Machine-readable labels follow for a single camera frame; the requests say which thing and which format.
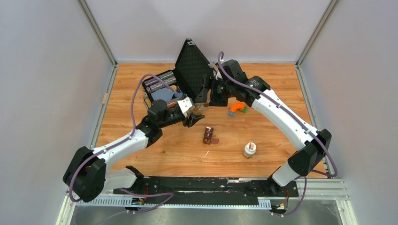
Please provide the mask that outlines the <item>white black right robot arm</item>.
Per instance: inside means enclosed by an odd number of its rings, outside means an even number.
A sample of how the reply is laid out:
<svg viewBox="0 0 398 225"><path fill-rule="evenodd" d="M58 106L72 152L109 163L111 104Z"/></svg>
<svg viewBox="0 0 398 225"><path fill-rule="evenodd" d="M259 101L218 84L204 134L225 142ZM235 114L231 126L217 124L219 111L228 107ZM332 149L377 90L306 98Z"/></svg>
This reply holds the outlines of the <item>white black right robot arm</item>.
<svg viewBox="0 0 398 225"><path fill-rule="evenodd" d="M269 119L296 149L287 162L273 172L268 182L269 192L281 195L289 182L315 171L315 166L329 156L332 135L327 129L319 131L308 125L262 78L248 78L236 60L219 61L216 65L218 71L210 65L194 69L196 77L189 80L197 86L196 100L202 102L210 92L211 106L226 106L228 99L234 97Z"/></svg>

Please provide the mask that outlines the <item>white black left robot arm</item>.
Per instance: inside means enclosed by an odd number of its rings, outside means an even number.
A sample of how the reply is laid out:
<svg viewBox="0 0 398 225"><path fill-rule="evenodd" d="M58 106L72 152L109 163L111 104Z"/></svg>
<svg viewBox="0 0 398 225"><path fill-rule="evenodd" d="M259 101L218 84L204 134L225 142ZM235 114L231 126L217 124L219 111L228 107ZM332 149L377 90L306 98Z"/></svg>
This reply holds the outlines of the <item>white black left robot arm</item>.
<svg viewBox="0 0 398 225"><path fill-rule="evenodd" d="M155 100L147 109L147 115L128 134L92 150L86 146L79 148L62 178L69 187L70 200L87 203L101 192L117 188L140 193L144 181L134 171L129 168L111 171L110 168L132 153L153 145L163 135L162 128L179 122L190 128L205 117L195 111L196 106L189 97L173 103L171 106L164 100Z"/></svg>

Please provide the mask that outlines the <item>brown pill organizer strip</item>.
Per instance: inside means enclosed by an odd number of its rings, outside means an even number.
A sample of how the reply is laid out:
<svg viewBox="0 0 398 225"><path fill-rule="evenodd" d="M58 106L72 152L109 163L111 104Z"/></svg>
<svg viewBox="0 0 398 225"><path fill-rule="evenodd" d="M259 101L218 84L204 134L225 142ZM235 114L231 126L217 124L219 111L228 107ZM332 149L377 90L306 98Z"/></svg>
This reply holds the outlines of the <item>brown pill organizer strip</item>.
<svg viewBox="0 0 398 225"><path fill-rule="evenodd" d="M219 139L214 137L214 128L205 127L202 143L207 145L219 143Z"/></svg>

